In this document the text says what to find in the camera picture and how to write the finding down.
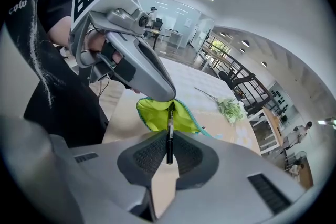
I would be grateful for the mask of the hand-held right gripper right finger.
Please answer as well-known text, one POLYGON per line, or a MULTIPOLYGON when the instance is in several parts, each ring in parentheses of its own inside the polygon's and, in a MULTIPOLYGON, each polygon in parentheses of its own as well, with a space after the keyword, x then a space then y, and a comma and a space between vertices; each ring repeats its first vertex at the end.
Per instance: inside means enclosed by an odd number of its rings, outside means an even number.
POLYGON ((180 170, 163 223, 263 223, 285 212, 305 190, 243 146, 174 133, 180 170))

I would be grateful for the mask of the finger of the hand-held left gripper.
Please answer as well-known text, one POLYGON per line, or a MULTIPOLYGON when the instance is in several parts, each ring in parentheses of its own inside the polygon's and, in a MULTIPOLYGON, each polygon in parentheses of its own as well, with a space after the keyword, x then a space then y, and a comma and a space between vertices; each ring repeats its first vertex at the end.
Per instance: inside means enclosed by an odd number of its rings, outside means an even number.
POLYGON ((170 75, 143 38, 116 32, 106 33, 106 38, 122 56, 113 70, 120 81, 159 102, 175 98, 176 89, 170 75))

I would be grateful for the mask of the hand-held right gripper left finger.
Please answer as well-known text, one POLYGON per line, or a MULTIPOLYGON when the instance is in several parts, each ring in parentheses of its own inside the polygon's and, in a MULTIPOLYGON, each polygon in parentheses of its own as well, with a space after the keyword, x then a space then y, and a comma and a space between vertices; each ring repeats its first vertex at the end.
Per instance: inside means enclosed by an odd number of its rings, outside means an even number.
POLYGON ((164 132, 69 148, 38 124, 1 117, 1 157, 43 222, 157 223, 152 178, 164 151, 164 132))

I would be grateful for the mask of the person's left hand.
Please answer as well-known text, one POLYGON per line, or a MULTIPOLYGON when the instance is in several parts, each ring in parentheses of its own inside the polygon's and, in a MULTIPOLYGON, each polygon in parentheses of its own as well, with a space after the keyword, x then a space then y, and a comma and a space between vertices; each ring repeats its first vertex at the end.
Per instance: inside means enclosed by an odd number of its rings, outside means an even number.
MULTIPOLYGON (((96 52, 101 51, 105 41, 105 35, 93 29, 90 33, 86 34, 85 49, 96 52)), ((118 52, 115 52, 112 55, 112 59, 116 64, 118 64, 121 61, 122 56, 118 52)), ((137 89, 131 88, 131 90, 133 90, 137 94, 141 93, 137 89)))

